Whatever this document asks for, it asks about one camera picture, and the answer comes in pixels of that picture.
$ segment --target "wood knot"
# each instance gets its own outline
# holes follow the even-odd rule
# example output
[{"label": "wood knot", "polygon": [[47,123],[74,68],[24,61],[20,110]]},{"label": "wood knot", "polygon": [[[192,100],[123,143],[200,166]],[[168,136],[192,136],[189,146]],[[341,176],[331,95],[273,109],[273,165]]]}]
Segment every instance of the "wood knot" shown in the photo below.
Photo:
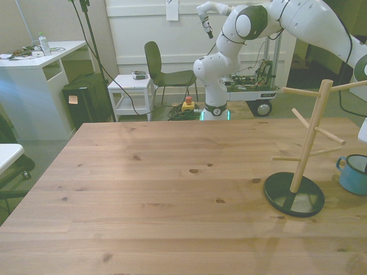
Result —
[{"label": "wood knot", "polygon": [[103,256],[103,262],[109,262],[111,259],[112,259],[112,254],[110,253],[106,253],[104,256]]}]

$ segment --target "plastic bottle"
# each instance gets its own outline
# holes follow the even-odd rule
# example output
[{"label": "plastic bottle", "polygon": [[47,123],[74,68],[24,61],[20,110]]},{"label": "plastic bottle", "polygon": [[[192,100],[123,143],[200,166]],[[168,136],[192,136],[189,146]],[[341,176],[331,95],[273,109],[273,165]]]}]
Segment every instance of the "plastic bottle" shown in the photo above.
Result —
[{"label": "plastic bottle", "polygon": [[41,47],[42,47],[42,50],[44,51],[45,56],[50,56],[52,53],[50,50],[50,46],[48,45],[47,38],[44,37],[43,33],[39,33],[39,35],[40,35],[39,40],[40,40]]}]

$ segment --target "electronics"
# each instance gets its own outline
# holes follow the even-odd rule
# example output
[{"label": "electronics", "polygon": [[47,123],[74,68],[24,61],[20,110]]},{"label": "electronics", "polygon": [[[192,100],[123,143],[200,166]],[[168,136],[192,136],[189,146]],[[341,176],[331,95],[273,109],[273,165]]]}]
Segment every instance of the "electronics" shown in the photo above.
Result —
[{"label": "electronics", "polygon": [[110,99],[100,73],[81,74],[63,88],[63,95],[76,129],[110,120]]},{"label": "electronics", "polygon": [[32,51],[32,56],[33,57],[42,57],[45,56],[44,52],[42,50],[34,50]]},{"label": "electronics", "polygon": [[133,79],[139,80],[139,79],[146,79],[147,74],[143,72],[142,70],[135,70],[132,72]]}]

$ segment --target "wooden mug stand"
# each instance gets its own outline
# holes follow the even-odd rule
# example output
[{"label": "wooden mug stand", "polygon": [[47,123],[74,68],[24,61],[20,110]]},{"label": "wooden mug stand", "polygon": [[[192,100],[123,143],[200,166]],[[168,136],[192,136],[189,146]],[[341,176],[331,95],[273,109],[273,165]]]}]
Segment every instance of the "wooden mug stand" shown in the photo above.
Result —
[{"label": "wooden mug stand", "polygon": [[311,116],[310,123],[308,123],[302,115],[296,110],[292,109],[295,116],[307,128],[306,138],[303,142],[300,157],[272,157],[272,160],[288,160],[298,162],[295,173],[279,172],[269,176],[264,183],[264,193],[269,203],[279,211],[295,216],[295,217],[310,217],[319,213],[325,204],[325,197],[321,189],[312,180],[303,176],[307,161],[310,156],[316,156],[333,151],[340,150],[341,147],[331,148],[328,150],[320,150],[311,152],[316,134],[319,132],[333,141],[344,145],[346,142],[321,129],[319,127],[323,112],[326,107],[327,99],[331,92],[340,91],[343,89],[350,89],[367,85],[367,80],[333,86],[333,81],[324,79],[321,83],[319,92],[312,92],[300,89],[283,88],[283,92],[296,93],[298,95],[317,97],[315,107]]}]

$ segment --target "white table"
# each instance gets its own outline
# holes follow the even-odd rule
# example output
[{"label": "white table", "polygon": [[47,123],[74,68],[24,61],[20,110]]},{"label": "white table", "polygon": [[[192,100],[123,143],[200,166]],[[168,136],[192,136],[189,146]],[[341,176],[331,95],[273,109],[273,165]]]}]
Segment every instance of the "white table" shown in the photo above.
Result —
[{"label": "white table", "polygon": [[74,125],[62,88],[94,65],[85,41],[49,42],[64,48],[31,60],[0,60],[0,102],[22,140],[65,140]]},{"label": "white table", "polygon": [[0,175],[23,153],[24,148],[20,144],[0,144]]},{"label": "white table", "polygon": [[[154,84],[149,76],[146,79],[136,80],[133,79],[131,74],[120,74],[115,78],[115,81],[132,97],[135,110],[139,114],[143,115],[153,110]],[[121,115],[136,115],[131,105],[131,99],[115,82],[108,86],[108,93],[110,94],[116,121],[118,121],[118,116]],[[120,94],[118,102],[116,102],[114,96],[116,93]],[[147,117],[148,121],[151,121],[151,113],[148,113]]]}]

